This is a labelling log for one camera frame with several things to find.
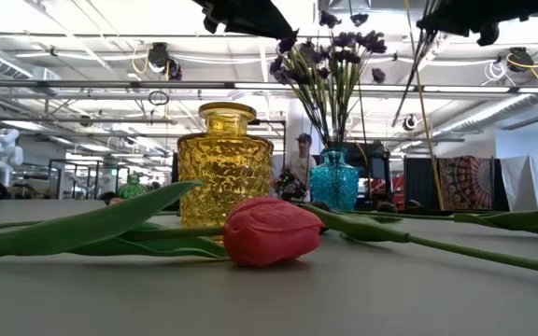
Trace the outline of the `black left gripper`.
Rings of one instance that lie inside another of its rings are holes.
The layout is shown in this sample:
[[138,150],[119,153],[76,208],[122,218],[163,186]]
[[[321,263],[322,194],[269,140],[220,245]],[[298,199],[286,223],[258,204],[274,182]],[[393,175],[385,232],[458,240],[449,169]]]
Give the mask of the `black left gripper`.
[[203,25],[214,34],[219,24],[226,31],[283,39],[294,35],[294,30],[271,0],[192,0],[202,8]]

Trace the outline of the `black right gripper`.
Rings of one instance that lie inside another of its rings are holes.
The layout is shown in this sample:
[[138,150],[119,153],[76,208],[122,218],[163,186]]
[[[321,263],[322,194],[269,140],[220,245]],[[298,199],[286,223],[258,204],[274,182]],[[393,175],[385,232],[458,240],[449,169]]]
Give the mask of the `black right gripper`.
[[479,33],[477,44],[489,46],[500,35],[500,22],[527,21],[534,13],[538,0],[426,0],[417,27],[462,36]]

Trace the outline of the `green stem with leaves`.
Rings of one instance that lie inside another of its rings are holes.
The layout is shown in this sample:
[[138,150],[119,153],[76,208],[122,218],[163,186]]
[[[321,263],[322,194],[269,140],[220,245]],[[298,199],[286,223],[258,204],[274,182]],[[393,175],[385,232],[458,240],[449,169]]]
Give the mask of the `green stem with leaves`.
[[348,239],[360,242],[393,242],[399,244],[415,244],[443,250],[476,259],[497,262],[505,265],[538,271],[538,260],[525,259],[491,251],[475,249],[468,246],[452,245],[434,240],[413,236],[410,233],[397,231],[380,224],[368,217],[341,215],[326,211],[309,203],[300,205],[304,210],[316,215],[329,229],[343,233]]

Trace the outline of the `yellow textured glass vase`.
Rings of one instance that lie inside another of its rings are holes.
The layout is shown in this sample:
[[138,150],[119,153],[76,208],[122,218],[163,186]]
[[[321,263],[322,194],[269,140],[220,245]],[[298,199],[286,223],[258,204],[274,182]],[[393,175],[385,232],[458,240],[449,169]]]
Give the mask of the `yellow textured glass vase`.
[[181,181],[198,180],[201,186],[179,200],[181,224],[186,228],[224,225],[239,203],[269,193],[274,145],[248,134],[256,111],[237,103],[201,105],[203,133],[177,141],[177,174]]

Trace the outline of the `blue textured glass vase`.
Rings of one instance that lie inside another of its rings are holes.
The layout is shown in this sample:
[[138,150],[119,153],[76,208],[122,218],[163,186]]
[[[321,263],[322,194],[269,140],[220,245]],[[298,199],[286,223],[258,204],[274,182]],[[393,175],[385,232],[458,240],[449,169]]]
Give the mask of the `blue textured glass vase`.
[[344,148],[326,147],[321,156],[323,163],[311,171],[311,200],[334,210],[353,210],[359,194],[358,169],[346,163]]

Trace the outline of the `green glass vase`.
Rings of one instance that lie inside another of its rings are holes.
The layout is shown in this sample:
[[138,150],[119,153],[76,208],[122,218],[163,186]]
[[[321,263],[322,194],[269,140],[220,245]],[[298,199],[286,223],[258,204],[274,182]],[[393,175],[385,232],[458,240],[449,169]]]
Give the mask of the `green glass vase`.
[[126,184],[118,189],[117,197],[123,200],[128,200],[148,192],[149,189],[140,183],[140,175],[131,174],[128,176]]

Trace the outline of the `person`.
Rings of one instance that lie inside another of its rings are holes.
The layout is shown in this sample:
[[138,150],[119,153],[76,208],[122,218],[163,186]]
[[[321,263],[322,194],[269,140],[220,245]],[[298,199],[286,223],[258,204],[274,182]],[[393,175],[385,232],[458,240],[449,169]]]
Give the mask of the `person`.
[[306,185],[307,192],[303,202],[308,202],[310,200],[310,175],[312,169],[317,165],[315,159],[310,154],[312,138],[308,133],[301,133],[296,138],[296,141],[298,144],[298,149],[291,152],[291,154],[286,158],[286,163],[281,173],[284,170],[290,170]]

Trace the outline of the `red mandala tapestry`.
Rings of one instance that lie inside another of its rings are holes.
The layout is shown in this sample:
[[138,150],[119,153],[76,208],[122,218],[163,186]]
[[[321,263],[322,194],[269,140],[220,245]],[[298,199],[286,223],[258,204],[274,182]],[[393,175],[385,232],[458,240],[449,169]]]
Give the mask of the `red mandala tapestry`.
[[491,210],[491,159],[441,158],[438,173],[445,210]]

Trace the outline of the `black partition panel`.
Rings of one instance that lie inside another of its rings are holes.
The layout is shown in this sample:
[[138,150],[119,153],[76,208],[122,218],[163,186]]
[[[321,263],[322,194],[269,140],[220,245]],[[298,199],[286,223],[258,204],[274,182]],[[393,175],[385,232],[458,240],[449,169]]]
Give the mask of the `black partition panel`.
[[403,193],[406,209],[440,209],[430,159],[404,158]]

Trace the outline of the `black device green lights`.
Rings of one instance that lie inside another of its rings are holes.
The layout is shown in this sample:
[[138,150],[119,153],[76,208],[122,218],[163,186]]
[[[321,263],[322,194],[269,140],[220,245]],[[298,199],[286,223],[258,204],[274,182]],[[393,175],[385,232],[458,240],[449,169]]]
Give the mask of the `black device green lights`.
[[272,182],[278,197],[283,201],[302,202],[306,196],[306,185],[290,170],[284,170]]

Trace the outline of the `white hanging cloth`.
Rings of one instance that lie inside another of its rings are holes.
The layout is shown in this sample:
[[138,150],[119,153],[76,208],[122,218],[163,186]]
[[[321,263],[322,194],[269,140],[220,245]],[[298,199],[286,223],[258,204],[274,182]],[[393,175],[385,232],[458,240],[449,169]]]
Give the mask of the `white hanging cloth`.
[[538,156],[500,159],[503,188],[511,212],[538,210]]

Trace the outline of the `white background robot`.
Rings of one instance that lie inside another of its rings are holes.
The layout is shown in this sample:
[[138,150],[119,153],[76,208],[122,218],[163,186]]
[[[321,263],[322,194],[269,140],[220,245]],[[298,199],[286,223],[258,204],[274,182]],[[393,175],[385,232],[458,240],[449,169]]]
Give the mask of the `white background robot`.
[[17,129],[0,129],[0,183],[12,186],[14,168],[23,164],[23,149],[17,145]]

